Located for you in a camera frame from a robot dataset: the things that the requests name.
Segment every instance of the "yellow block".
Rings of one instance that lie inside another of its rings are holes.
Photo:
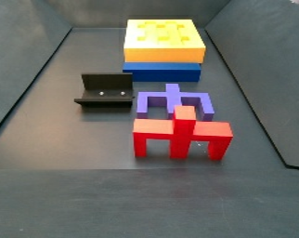
[[[128,20],[127,62],[203,63],[205,51],[193,20]]]

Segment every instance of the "stacked blocks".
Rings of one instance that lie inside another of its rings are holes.
[[[191,141],[210,141],[210,157],[222,160],[234,138],[230,123],[198,122],[193,106],[177,106],[173,120],[135,119],[133,134],[137,157],[147,156],[147,139],[169,139],[178,159],[186,159]]]
[[[193,20],[130,20],[124,73],[138,82],[199,82],[206,45]]]
[[[137,117],[149,118],[149,107],[167,107],[169,119],[173,119],[177,105],[195,106],[203,121],[213,121],[215,111],[209,93],[181,92],[179,84],[167,84],[167,92],[139,92]]]

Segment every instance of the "black bracket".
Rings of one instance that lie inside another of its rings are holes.
[[[86,107],[131,107],[133,73],[84,73],[84,94],[75,102]]]

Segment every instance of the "dark gray surface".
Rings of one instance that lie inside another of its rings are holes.
[[[286,163],[299,167],[299,6],[234,0],[207,31]]]
[[[231,0],[46,0],[75,27],[127,27],[128,19],[194,19],[205,27]]]
[[[0,238],[299,238],[299,171],[0,170]]]
[[[186,162],[169,159],[169,143],[163,140],[150,142],[149,158],[134,158],[137,99],[133,112],[83,110],[74,102],[84,91],[83,72],[122,72],[126,30],[75,29],[0,129],[0,168],[283,167],[203,30],[202,34],[207,44],[203,79],[181,83],[181,87],[183,92],[209,92],[215,120],[233,124],[235,138],[222,163],[210,161],[206,144],[199,142],[193,142]],[[135,96],[139,91],[166,91],[166,83],[134,83]],[[166,109],[150,109],[150,117],[167,118]]]
[[[46,2],[0,1],[0,123],[70,30]]]

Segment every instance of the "gray floor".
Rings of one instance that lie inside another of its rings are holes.
[[[203,80],[235,139],[222,163],[193,143],[133,155],[133,112],[83,110],[80,73],[120,72],[124,29],[75,29],[0,129],[0,237],[299,237],[299,171],[282,164],[205,31]],[[138,91],[165,91],[138,83]],[[150,116],[163,118],[162,109]]]

